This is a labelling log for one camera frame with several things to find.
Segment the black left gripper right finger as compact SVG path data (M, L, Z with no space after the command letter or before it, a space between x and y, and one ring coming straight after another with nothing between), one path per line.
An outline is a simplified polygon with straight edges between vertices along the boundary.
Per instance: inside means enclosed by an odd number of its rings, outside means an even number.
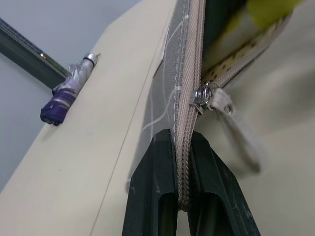
M234 174L194 132L190 145L190 236L261 236Z

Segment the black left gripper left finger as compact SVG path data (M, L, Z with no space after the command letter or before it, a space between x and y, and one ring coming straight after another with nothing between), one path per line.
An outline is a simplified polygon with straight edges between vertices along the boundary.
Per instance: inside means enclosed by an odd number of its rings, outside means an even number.
M155 134L134 171L122 236L176 236L177 165L170 130Z

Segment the grey grid mesh zipper pouch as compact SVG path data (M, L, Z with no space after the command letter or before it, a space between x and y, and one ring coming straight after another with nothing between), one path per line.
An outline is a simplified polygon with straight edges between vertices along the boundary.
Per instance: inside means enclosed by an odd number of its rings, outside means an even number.
M179 209L190 208L190 142L197 118L206 111L218 115L245 164L260 171L261 145L226 90L271 45L291 15L259 29L247 0L177 0L153 74L133 165L156 133L170 130Z

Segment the yellow highlighter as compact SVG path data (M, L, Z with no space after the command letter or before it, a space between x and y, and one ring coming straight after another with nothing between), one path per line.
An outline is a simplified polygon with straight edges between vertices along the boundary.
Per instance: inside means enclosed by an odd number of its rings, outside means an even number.
M252 22L260 30L290 14L305 0L247 0L247 10Z

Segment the folded purple silver umbrella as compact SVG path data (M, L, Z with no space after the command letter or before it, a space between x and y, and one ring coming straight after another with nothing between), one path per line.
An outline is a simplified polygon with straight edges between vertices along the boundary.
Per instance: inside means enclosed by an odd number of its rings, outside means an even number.
M53 97L41 109L40 119L54 126L63 123L66 114L97 65L100 54L88 53L77 64L69 65L66 80L52 90Z

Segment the dark green metal frame bar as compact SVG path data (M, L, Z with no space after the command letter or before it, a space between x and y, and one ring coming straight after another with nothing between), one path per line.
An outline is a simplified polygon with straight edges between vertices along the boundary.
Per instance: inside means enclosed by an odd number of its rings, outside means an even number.
M43 50L0 18L0 53L50 89L63 83L69 72Z

